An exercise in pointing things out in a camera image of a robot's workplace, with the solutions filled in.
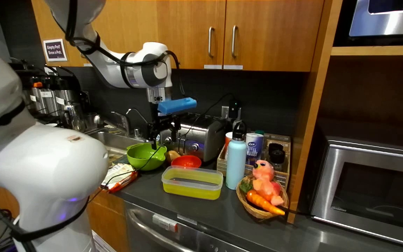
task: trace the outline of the orange vegetable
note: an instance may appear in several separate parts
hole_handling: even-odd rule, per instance
[[[245,199],[255,204],[256,207],[260,207],[269,213],[273,213],[274,216],[286,216],[286,211],[281,209],[273,206],[269,200],[266,200],[263,196],[260,196],[252,186],[246,182],[241,183],[241,192],[245,193]]]

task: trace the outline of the blue bottle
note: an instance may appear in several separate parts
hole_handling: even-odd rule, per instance
[[[227,188],[235,190],[245,175],[246,161],[246,127],[244,122],[235,125],[232,129],[232,140],[228,144],[227,158]]]

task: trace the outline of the sink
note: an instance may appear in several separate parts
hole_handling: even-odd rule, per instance
[[[88,136],[102,141],[106,146],[109,161],[116,161],[120,157],[126,155],[126,148],[136,143],[143,143],[141,139],[133,139],[127,136],[113,134],[108,132],[95,132],[90,133]]]

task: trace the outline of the countertop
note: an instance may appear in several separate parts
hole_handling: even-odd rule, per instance
[[[161,174],[162,169],[143,174],[116,196],[189,225],[197,225],[197,228],[248,251],[403,252],[402,245],[313,221],[304,216],[298,216],[293,225],[284,224],[281,220],[256,223],[242,209],[235,192],[227,189],[225,185],[217,200],[168,195],[162,190]]]

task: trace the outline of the microwave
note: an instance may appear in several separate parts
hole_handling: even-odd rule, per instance
[[[311,214],[403,244],[403,147],[327,137]]]
[[[403,0],[343,1],[334,45],[403,45]]]

